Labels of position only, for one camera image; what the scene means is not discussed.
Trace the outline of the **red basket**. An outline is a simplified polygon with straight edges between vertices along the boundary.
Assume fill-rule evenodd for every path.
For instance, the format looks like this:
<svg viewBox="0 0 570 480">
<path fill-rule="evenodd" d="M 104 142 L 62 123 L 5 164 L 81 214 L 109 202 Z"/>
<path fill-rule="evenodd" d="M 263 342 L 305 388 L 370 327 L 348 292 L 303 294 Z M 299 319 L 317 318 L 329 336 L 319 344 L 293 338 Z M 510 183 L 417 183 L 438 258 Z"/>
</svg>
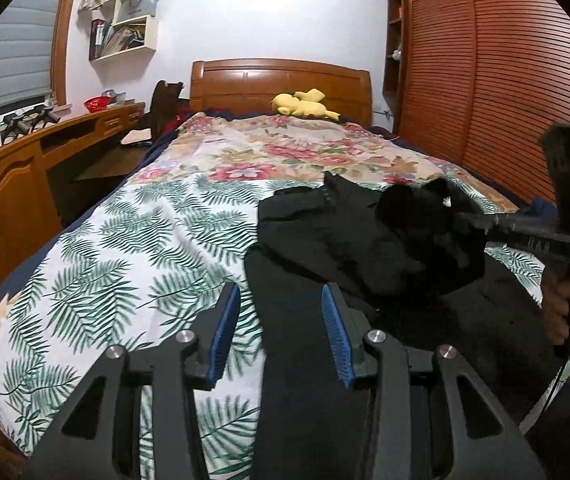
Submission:
<svg viewBox="0 0 570 480">
<path fill-rule="evenodd" d="M 106 110 L 110 101 L 110 96 L 94 96 L 94 98 L 86 100 L 83 105 L 89 113 L 97 113 Z"/>
</svg>

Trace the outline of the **wooden headboard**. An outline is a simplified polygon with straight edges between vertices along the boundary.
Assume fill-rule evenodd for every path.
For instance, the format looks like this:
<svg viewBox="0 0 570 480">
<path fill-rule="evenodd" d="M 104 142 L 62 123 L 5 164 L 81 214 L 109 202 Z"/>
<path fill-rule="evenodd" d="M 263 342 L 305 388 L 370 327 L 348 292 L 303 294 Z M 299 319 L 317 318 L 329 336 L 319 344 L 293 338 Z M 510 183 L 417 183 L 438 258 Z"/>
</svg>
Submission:
<svg viewBox="0 0 570 480">
<path fill-rule="evenodd" d="M 317 89 L 323 103 L 349 122 L 370 127 L 373 92 L 366 70 L 285 58 L 230 58 L 196 61 L 192 66 L 192 110 L 221 108 L 235 115 L 268 113 L 281 93 Z"/>
</svg>

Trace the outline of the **yellow plush toy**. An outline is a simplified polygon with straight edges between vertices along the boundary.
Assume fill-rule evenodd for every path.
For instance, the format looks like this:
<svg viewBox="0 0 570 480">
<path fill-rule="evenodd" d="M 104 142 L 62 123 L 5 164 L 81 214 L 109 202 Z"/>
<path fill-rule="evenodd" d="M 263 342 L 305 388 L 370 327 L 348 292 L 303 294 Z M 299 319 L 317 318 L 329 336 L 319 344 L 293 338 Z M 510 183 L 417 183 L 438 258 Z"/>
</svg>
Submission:
<svg viewBox="0 0 570 480">
<path fill-rule="evenodd" d="M 317 89 L 308 92 L 297 91 L 294 94 L 281 93 L 271 101 L 273 112 L 284 116 L 294 116 L 297 118 L 321 118 L 340 120 L 340 114 L 328 110 L 322 103 L 325 94 Z"/>
</svg>

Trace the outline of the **leaf and floral bed cover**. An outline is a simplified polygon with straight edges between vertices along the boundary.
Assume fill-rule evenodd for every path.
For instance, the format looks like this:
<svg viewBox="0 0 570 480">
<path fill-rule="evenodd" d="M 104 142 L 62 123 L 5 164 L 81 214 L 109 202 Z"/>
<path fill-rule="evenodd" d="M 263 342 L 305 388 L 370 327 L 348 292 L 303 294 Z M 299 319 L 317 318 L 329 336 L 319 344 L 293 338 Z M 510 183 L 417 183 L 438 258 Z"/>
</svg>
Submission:
<svg viewBox="0 0 570 480">
<path fill-rule="evenodd" d="M 512 203 L 452 162 L 358 125 L 198 114 L 0 291 L 0 430 L 31 455 L 110 344 L 143 350 L 246 281 L 257 207 L 325 172 L 379 190 L 445 178 L 487 214 Z"/>
</svg>

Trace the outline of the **louvered wooden wardrobe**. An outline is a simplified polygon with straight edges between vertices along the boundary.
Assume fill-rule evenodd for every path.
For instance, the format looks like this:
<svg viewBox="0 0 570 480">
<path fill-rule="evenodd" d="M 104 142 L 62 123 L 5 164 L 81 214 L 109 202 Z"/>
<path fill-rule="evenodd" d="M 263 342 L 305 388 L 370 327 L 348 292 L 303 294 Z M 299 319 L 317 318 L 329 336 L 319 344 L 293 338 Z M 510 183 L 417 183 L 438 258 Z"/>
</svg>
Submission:
<svg viewBox="0 0 570 480">
<path fill-rule="evenodd" d="M 570 124 L 570 17 L 555 0 L 388 0 L 393 130 L 521 200 L 552 200 L 540 136 Z"/>
</svg>

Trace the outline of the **white wall shelf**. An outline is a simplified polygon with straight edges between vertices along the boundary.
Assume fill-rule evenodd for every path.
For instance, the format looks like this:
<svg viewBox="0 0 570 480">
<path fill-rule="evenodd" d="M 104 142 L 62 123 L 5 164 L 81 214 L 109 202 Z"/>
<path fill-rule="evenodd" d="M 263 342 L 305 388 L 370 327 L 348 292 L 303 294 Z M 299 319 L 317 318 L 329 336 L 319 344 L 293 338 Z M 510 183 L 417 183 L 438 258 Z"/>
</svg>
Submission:
<svg viewBox="0 0 570 480">
<path fill-rule="evenodd" d="M 159 0 L 81 0 L 78 13 L 90 23 L 88 60 L 106 61 L 157 48 Z"/>
</svg>

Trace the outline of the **long wooden desk cabinet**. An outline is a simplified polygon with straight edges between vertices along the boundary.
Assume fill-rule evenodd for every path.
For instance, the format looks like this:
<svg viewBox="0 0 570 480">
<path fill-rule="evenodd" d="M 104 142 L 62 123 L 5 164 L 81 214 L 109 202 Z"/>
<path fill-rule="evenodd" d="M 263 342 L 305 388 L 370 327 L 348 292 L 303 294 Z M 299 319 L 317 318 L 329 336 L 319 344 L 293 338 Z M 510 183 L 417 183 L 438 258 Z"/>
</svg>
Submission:
<svg viewBox="0 0 570 480">
<path fill-rule="evenodd" d="M 46 171 L 124 133 L 142 102 L 63 119 L 0 148 L 0 283 L 61 230 Z"/>
</svg>

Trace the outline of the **grey window blind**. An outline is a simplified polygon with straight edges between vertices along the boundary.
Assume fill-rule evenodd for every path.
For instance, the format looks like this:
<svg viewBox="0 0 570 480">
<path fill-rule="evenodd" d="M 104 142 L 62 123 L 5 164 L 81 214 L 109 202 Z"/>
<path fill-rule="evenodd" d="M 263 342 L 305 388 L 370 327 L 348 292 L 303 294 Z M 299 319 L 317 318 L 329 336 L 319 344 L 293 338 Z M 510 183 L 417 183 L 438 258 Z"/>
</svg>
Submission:
<svg viewBox="0 0 570 480">
<path fill-rule="evenodd" d="M 12 0 L 0 14 L 0 107 L 50 93 L 59 0 Z"/>
</svg>

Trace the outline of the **dark wooden chair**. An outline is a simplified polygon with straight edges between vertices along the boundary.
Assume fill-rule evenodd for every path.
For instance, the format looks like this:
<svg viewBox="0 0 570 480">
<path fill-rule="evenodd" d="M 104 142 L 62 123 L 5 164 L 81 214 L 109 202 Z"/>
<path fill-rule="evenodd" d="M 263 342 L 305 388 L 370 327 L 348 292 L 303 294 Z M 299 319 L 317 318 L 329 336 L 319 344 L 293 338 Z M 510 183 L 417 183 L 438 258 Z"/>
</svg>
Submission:
<svg viewBox="0 0 570 480">
<path fill-rule="evenodd" d="M 151 96 L 148 112 L 137 118 L 120 144 L 129 148 L 138 144 L 156 142 L 165 132 L 166 126 L 177 120 L 183 88 L 182 81 L 158 81 Z"/>
</svg>

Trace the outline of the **large black coat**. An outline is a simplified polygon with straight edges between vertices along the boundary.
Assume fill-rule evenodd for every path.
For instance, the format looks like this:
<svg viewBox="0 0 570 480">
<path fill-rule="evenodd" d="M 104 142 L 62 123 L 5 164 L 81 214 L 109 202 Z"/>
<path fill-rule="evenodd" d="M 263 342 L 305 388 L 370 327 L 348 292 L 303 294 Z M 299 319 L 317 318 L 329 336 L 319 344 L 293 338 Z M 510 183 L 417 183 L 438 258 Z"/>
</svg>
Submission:
<svg viewBox="0 0 570 480">
<path fill-rule="evenodd" d="M 570 479 L 568 401 L 534 422 L 560 368 L 538 306 L 460 217 L 446 180 L 261 200 L 246 278 L 265 363 L 255 479 Z M 338 379 L 321 310 L 336 283 L 370 330 L 370 389 Z"/>
</svg>

